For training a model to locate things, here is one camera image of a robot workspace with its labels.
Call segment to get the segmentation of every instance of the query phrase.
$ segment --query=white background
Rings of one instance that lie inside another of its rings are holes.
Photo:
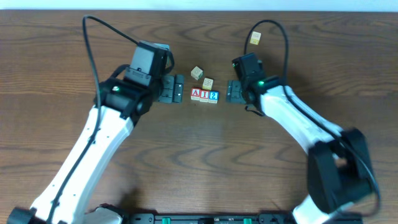
[[[0,9],[398,12],[398,0],[0,0]]]

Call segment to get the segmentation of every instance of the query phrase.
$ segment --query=wood grain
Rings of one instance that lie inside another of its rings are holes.
[[[248,30],[276,19],[290,38],[289,83],[301,99],[368,138],[382,212],[366,223],[397,223],[398,19],[389,13],[0,11],[0,222],[29,207],[80,135],[92,106],[93,79],[81,18],[93,14],[136,39],[171,46],[174,73],[185,74],[181,105],[156,103],[116,152],[89,208],[100,203],[160,213],[290,210],[307,194],[306,156],[273,120],[225,103],[231,60]],[[281,72],[279,31],[262,25],[249,46],[268,74]],[[135,46],[89,22],[102,80],[129,63]],[[204,68],[217,105],[189,99]],[[372,207],[364,200],[358,209]]]

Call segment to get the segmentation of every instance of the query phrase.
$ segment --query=wooden table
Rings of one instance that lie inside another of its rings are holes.
[[[276,19],[290,38],[289,85],[326,119],[367,137],[382,212],[398,222],[398,17],[388,13],[0,11],[0,222],[28,208],[80,135],[94,86],[81,18],[96,15],[139,40],[171,46],[185,75],[181,105],[156,103],[115,153],[89,208],[100,203],[159,213],[291,210],[307,194],[306,155],[272,119],[225,102],[231,60],[249,29]],[[280,32],[262,25],[250,45],[268,74],[281,73]],[[104,80],[129,63],[135,45],[89,21]],[[215,79],[217,105],[191,101],[194,66]],[[359,203],[366,211],[373,198]]]

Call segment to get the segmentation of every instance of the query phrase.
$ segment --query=green clip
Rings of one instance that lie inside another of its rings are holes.
[[[171,218],[163,218],[162,219],[162,224],[171,224],[172,219]]]
[[[251,218],[244,218],[243,224],[251,224]]]

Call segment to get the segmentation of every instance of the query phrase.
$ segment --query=row of letter blocks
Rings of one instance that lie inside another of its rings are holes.
[[[191,100],[199,100],[201,102],[206,102],[206,103],[217,103],[218,92],[217,91],[201,90],[199,88],[192,88],[191,89]]]

